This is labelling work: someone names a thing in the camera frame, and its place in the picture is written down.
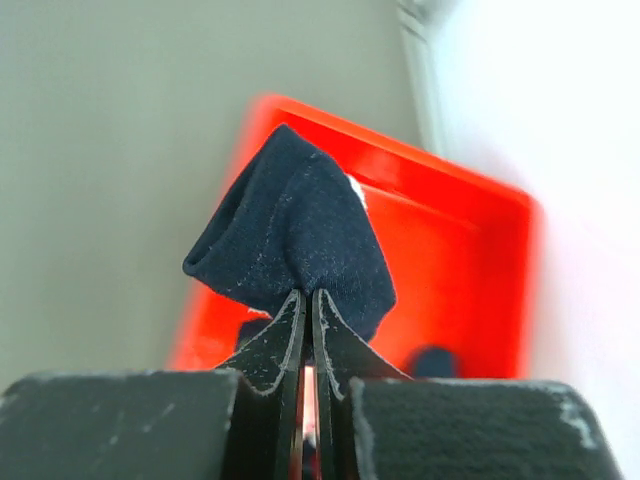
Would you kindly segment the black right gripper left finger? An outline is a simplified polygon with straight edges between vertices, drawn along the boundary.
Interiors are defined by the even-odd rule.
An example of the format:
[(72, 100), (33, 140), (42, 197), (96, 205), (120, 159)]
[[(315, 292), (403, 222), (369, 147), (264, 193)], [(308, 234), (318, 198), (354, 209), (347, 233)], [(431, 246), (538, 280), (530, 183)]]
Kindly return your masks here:
[(1, 397), (5, 479), (298, 479), (306, 300), (212, 370), (46, 372)]

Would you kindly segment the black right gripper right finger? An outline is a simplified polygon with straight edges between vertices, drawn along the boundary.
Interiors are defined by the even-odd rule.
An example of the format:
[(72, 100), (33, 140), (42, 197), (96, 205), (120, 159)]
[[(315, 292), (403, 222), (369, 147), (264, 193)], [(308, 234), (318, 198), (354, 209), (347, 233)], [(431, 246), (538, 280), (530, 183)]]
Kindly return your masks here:
[(618, 479), (589, 405), (552, 381), (413, 380), (311, 300), (323, 479)]

